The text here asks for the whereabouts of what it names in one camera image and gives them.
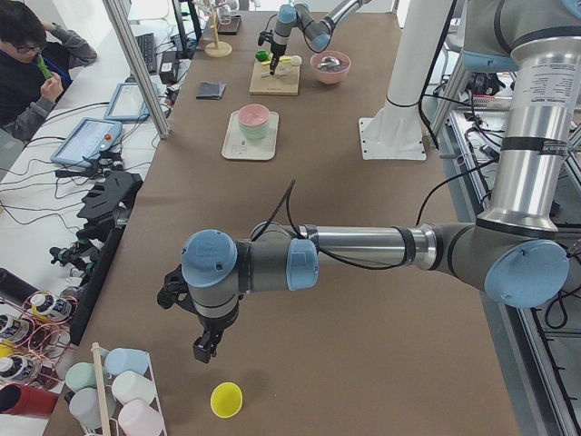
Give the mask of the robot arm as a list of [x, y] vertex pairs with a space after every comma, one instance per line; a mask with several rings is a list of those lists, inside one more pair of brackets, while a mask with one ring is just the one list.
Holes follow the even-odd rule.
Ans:
[[569, 151], [580, 90], [577, 1], [471, 1], [466, 55], [510, 57], [517, 83], [489, 207], [473, 223], [408, 227], [257, 225], [247, 240], [204, 230], [182, 248], [182, 307], [197, 315], [193, 344], [208, 362], [250, 293], [314, 286], [319, 259], [369, 270], [414, 265], [458, 278], [491, 300], [533, 308], [556, 296], [569, 274], [551, 203]]
[[319, 21], [312, 16], [306, 4], [282, 5], [275, 15], [275, 26], [270, 29], [270, 23], [267, 23], [258, 39], [258, 45], [265, 42], [271, 45], [269, 74], [275, 74], [281, 57], [285, 55], [293, 28], [302, 32], [305, 44], [311, 51], [321, 53], [329, 46], [336, 27], [368, 3], [359, 0], [341, 1]]

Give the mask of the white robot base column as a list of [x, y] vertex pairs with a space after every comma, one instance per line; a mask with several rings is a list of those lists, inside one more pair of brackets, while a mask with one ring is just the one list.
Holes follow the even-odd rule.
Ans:
[[448, 34], [460, 1], [409, 3], [385, 104], [372, 118], [359, 120], [359, 141], [365, 160], [426, 159], [420, 99]]

